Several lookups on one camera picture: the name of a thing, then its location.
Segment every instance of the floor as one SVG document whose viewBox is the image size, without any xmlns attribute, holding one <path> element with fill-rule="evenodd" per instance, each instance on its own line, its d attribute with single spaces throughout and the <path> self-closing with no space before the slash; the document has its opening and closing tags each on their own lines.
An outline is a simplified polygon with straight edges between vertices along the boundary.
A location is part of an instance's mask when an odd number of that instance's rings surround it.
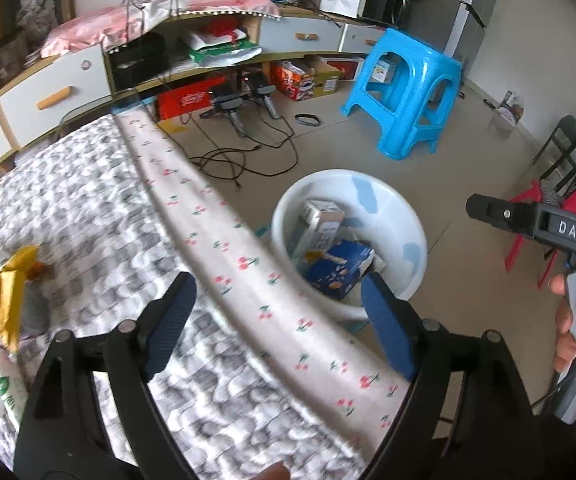
<svg viewBox="0 0 576 480">
<path fill-rule="evenodd" d="M 472 193 L 509 198 L 529 186 L 535 170 L 529 170 L 534 146 L 521 134 L 501 134 L 489 126 L 492 116 L 481 97 L 465 88 L 465 99 L 457 100 L 431 155 L 425 144 L 417 144 L 402 161 L 386 158 L 376 149 L 380 129 L 361 110 L 349 118 L 339 112 L 350 84 L 336 94 L 295 103 L 276 92 L 274 100 L 295 129 L 294 145 L 299 153 L 295 168 L 266 178 L 245 173 L 241 188 L 232 181 L 213 178 L 215 186 L 254 229 L 269 223 L 274 206 L 285 190 L 301 177 L 320 170 L 347 168 L 372 174 L 399 191 L 417 212 L 429 248 L 423 282 L 411 298 L 421 317 L 434 317 L 450 331 L 481 335 L 494 328 L 501 332 L 513 353 L 528 396 L 536 399 L 548 387 L 555 333 L 554 313 L 558 304 L 548 290 L 537 290 L 537 278 L 545 267 L 537 244 L 528 243 L 511 273 L 503 258 L 513 235 L 471 220 L 465 212 Z M 313 113 L 322 120 L 314 128 L 294 122 L 295 113 Z M 242 113 L 255 139 L 271 143 L 283 139 L 260 123 L 257 110 L 249 105 Z M 199 120 L 220 146 L 248 148 L 254 143 L 236 136 L 225 118 Z M 190 123 L 175 135 L 190 156 L 202 155 L 213 144 Z M 276 173 L 289 168 L 295 155 L 289 143 L 281 149 L 263 148 L 247 153 L 247 166 Z M 231 153 L 232 160 L 241 160 Z M 228 164 L 207 167 L 216 176 L 228 176 Z M 378 349 L 372 329 L 359 336 Z M 444 415 L 456 402 L 458 389 L 451 387 Z"/>
</svg>

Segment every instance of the red plastic chair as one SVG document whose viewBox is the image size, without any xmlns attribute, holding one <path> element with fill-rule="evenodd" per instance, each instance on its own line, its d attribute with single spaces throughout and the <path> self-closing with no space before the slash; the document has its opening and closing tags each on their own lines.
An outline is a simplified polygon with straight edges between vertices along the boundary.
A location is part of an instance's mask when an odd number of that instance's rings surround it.
<svg viewBox="0 0 576 480">
<path fill-rule="evenodd" d="M 517 195 L 510 202 L 524 202 L 524 201 L 526 202 L 543 201 L 542 189 L 539 181 L 533 180 L 532 187 L 530 187 L 529 190 L 521 193 L 520 195 Z M 569 211 L 571 213 L 576 214 L 576 190 L 567 199 L 564 200 L 564 203 L 561 205 L 561 208 L 565 211 Z M 521 235 L 517 235 L 516 238 L 514 239 L 513 246 L 511 247 L 508 256 L 506 256 L 506 259 L 504 260 L 504 267 L 506 268 L 506 272 L 510 272 L 510 270 L 513 268 L 517 256 L 519 256 L 519 251 L 521 250 L 525 240 L 526 239 Z M 555 252 L 552 254 L 550 260 L 548 261 L 548 264 L 546 265 L 546 270 L 543 272 L 543 275 L 537 282 L 537 288 L 539 290 L 541 290 L 543 283 L 546 281 L 546 278 L 548 278 L 548 275 L 552 270 L 552 266 L 555 264 L 555 260 L 557 259 L 558 253 L 559 250 L 555 250 Z"/>
</svg>

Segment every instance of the framed picture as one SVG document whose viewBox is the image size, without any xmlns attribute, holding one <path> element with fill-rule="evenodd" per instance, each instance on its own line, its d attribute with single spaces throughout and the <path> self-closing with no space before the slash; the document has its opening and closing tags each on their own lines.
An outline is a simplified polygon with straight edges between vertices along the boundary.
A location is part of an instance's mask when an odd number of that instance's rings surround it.
<svg viewBox="0 0 576 480">
<path fill-rule="evenodd" d="M 71 0 L 4 0 L 4 34 L 23 30 L 30 52 L 41 47 L 50 30 L 72 19 Z"/>
</svg>

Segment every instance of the screw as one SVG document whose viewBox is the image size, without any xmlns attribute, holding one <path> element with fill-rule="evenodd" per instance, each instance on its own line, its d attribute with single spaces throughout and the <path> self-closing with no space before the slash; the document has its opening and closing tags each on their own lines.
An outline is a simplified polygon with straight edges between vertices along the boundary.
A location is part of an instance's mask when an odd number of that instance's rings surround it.
<svg viewBox="0 0 576 480">
<path fill-rule="evenodd" d="M 488 330 L 486 332 L 486 338 L 492 343 L 501 342 L 501 334 L 498 333 L 497 330 Z"/>
<path fill-rule="evenodd" d="M 70 339 L 70 331 L 69 330 L 59 330 L 56 332 L 54 339 L 57 343 L 63 343 Z"/>
<path fill-rule="evenodd" d="M 132 319 L 125 319 L 119 323 L 119 332 L 127 334 L 136 328 L 136 322 Z"/>
<path fill-rule="evenodd" d="M 441 326 L 436 319 L 431 318 L 424 319 L 421 324 L 424 329 L 428 330 L 428 332 L 437 332 Z"/>
</svg>

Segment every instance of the blue plastic stool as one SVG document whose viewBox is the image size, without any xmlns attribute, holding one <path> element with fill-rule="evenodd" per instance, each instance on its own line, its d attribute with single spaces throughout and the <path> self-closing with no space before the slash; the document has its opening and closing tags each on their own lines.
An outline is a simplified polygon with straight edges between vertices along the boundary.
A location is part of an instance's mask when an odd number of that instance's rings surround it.
<svg viewBox="0 0 576 480">
<path fill-rule="evenodd" d="M 388 52 L 402 58 L 392 81 L 371 82 L 377 61 Z M 458 61 L 389 28 L 366 58 L 341 113 L 350 114 L 354 105 L 368 112 L 381 125 L 377 147 L 390 158 L 406 158 L 412 146 L 421 140 L 427 140 L 430 152 L 434 153 L 459 91 L 461 69 Z M 439 104 L 436 108 L 428 107 L 428 101 L 443 81 L 447 83 Z M 369 91 L 380 92 L 381 99 L 375 99 Z"/>
</svg>

